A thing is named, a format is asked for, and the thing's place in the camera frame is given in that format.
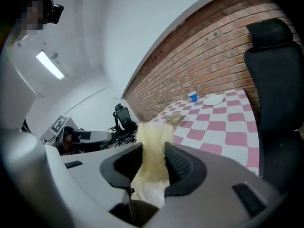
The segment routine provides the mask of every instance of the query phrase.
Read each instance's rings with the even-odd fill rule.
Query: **fluorescent light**
[[[47,57],[44,51],[38,53],[36,58],[42,63],[43,66],[47,68],[53,75],[55,75],[58,79],[63,79],[65,76],[59,71],[58,68],[52,63],[52,61]]]

